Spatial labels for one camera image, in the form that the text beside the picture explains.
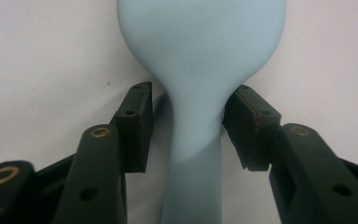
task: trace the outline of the brass screw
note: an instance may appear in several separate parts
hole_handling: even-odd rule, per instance
[[[9,172],[9,174],[0,178],[0,185],[16,177],[20,172],[20,168],[17,166],[5,166],[0,169],[0,174],[3,172]]]
[[[303,128],[303,127],[299,127],[299,126],[295,126],[295,127],[292,127],[290,129],[293,133],[296,133],[300,136],[307,136],[307,135],[310,135],[310,131],[308,131],[307,129]]]
[[[109,129],[107,128],[97,128],[92,130],[91,135],[93,137],[105,137],[110,133]]]

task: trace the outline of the white backdrop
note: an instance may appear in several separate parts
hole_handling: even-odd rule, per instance
[[[152,77],[134,60],[116,1],[0,1],[0,162],[40,170],[108,122],[127,89]],[[288,1],[282,42],[246,82],[282,114],[358,163],[358,1]],[[156,130],[145,175],[128,175],[130,224],[158,223],[171,115],[155,83]],[[226,224],[279,223],[267,173],[241,169],[223,134]]]

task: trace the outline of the white wall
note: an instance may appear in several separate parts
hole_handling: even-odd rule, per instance
[[[1,0],[0,162],[39,170],[74,153],[129,86],[150,79],[124,44],[116,1]],[[280,46],[246,84],[282,123],[310,126],[358,163],[358,1],[288,1]],[[169,111],[158,110],[147,174],[129,175],[130,223],[158,223]],[[279,223],[267,174],[243,171],[226,135],[223,144],[224,223]]]

